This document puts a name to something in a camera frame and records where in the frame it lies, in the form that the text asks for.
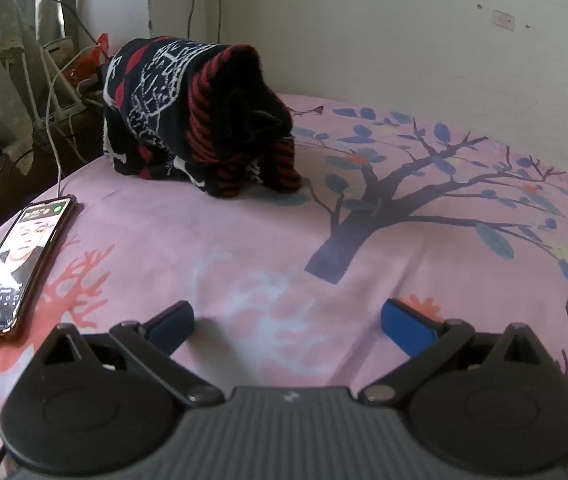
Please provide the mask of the cluttered bedside table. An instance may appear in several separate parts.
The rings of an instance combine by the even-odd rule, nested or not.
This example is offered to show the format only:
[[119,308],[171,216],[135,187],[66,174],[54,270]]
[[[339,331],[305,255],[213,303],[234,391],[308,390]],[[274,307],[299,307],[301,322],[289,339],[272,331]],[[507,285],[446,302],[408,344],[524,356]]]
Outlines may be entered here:
[[101,107],[98,99],[57,122],[49,119],[32,131],[32,143],[10,155],[0,148],[0,226],[27,203],[101,156]]

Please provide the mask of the pink tree-print bed sheet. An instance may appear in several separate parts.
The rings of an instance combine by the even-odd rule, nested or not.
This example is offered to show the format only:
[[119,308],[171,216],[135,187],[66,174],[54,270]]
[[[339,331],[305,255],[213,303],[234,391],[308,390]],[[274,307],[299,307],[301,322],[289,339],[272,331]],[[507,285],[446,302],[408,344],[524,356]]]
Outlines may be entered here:
[[177,362],[222,389],[359,389],[401,364],[381,332],[397,298],[483,332],[529,325],[568,378],[568,174],[477,133],[390,110],[287,96],[299,192],[216,200],[124,177],[67,177],[80,204],[40,299],[0,341],[0,408],[60,322],[85,333],[179,300],[197,318]]

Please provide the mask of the black red patterned knit sweater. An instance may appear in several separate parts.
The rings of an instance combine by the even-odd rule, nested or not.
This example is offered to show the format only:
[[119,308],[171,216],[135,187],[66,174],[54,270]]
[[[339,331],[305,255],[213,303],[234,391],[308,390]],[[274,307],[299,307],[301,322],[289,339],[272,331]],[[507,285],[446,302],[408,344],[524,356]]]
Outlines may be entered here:
[[249,44],[137,38],[104,74],[104,154],[124,176],[192,182],[216,198],[301,189],[293,118]]

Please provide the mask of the smartphone with red case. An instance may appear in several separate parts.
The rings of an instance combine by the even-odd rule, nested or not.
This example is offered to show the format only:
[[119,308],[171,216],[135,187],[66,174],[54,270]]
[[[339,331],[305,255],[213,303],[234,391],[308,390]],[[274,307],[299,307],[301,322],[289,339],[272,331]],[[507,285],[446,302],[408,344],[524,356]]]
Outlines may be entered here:
[[37,275],[76,205],[72,195],[34,203],[18,214],[0,243],[0,335],[12,332]]

